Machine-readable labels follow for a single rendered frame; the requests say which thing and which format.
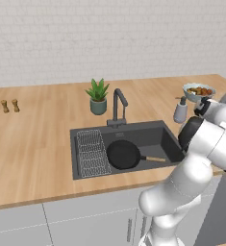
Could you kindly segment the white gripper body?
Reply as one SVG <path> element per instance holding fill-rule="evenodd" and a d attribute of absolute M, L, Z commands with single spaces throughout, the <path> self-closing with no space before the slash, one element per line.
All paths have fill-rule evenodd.
<path fill-rule="evenodd" d="M 194 106 L 194 114 L 199 117 L 206 117 L 218 106 L 218 103 L 209 97 L 199 99 Z"/>

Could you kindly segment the green potted plant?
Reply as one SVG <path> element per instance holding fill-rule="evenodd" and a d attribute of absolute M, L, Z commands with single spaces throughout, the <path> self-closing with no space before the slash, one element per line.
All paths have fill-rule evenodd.
<path fill-rule="evenodd" d="M 86 89 L 86 93 L 90 97 L 90 111 L 95 115 L 102 115 L 107 110 L 107 89 L 109 85 L 104 85 L 104 79 L 96 82 L 91 80 L 91 87 Z"/>

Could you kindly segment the grey cupboard door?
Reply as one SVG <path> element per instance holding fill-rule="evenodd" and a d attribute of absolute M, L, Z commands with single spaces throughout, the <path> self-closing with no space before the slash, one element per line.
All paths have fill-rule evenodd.
<path fill-rule="evenodd" d="M 46 226 L 11 229 L 0 232 L 0 246 L 51 246 Z"/>
<path fill-rule="evenodd" d="M 137 214 L 137 223 L 135 228 L 134 246 L 138 246 L 141 238 L 149 231 L 152 217 L 142 213 L 139 209 Z"/>
<path fill-rule="evenodd" d="M 54 246 L 131 246 L 137 210 L 49 224 Z M 127 242 L 128 219 L 133 219 Z"/>

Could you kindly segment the grey soap dispenser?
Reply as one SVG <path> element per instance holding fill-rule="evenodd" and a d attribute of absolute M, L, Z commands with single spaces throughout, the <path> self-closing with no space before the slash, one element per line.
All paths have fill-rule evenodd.
<path fill-rule="evenodd" d="M 173 119 L 176 123 L 182 124 L 186 121 L 188 113 L 187 98 L 182 96 L 180 102 L 176 105 Z"/>

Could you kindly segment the dark grey dishwasher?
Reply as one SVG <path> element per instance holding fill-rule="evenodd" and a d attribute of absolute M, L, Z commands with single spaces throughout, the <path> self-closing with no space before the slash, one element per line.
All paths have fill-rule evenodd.
<path fill-rule="evenodd" d="M 226 175 L 223 175 L 194 246 L 226 244 Z"/>

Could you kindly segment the dark grey sink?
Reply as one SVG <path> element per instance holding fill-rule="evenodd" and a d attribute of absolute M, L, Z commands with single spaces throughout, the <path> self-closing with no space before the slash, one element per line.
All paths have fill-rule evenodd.
<path fill-rule="evenodd" d="M 99 130 L 106 150 L 112 142 L 124 139 L 133 142 L 143 156 L 165 159 L 165 162 L 141 160 L 135 168 L 125 170 L 116 169 L 110 164 L 112 173 L 109 175 L 175 166 L 185 157 L 177 138 L 162 120 L 131 123 L 118 128 L 101 126 L 72 129 L 70 131 L 70 146 L 74 180 L 88 179 L 83 178 L 81 175 L 77 143 L 77 133 L 86 130 Z"/>

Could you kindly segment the pale blue bowl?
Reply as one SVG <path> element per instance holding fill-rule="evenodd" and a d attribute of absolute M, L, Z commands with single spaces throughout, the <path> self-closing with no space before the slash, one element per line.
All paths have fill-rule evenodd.
<path fill-rule="evenodd" d="M 207 96 L 201 96 L 201 95 L 190 94 L 190 93 L 187 92 L 188 88 L 199 87 L 199 86 L 211 89 L 213 91 L 213 94 L 212 95 L 207 95 Z M 197 83 L 191 83 L 191 84 L 183 85 L 183 91 L 185 93 L 186 98 L 188 100 L 190 100 L 191 102 L 197 102 L 199 99 L 202 99 L 203 97 L 212 98 L 215 95 L 215 93 L 216 93 L 216 90 L 213 87 L 208 86 L 208 85 L 203 85 L 203 84 L 197 84 Z"/>

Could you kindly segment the black frying pan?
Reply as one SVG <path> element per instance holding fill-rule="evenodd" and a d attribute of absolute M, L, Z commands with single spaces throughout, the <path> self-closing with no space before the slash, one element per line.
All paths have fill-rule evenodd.
<path fill-rule="evenodd" d="M 165 162 L 164 158 L 143 156 L 133 142 L 124 139 L 112 142 L 107 148 L 107 156 L 109 163 L 119 170 L 135 168 L 141 160 Z"/>

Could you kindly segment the orange brown food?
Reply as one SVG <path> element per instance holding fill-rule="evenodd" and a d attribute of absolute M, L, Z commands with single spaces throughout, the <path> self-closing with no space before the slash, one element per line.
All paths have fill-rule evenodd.
<path fill-rule="evenodd" d="M 213 91 L 211 89 L 201 86 L 188 88 L 187 92 L 190 94 L 201 95 L 201 96 L 207 96 L 213 94 Z"/>

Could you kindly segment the grey drawer front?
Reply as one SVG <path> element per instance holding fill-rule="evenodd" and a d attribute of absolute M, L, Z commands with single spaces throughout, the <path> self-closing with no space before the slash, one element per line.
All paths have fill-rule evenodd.
<path fill-rule="evenodd" d="M 138 207 L 141 188 L 125 189 L 79 198 L 44 203 L 49 224 L 134 210 Z"/>
<path fill-rule="evenodd" d="M 28 229 L 47 231 L 42 204 L 0 209 L 0 233 Z"/>

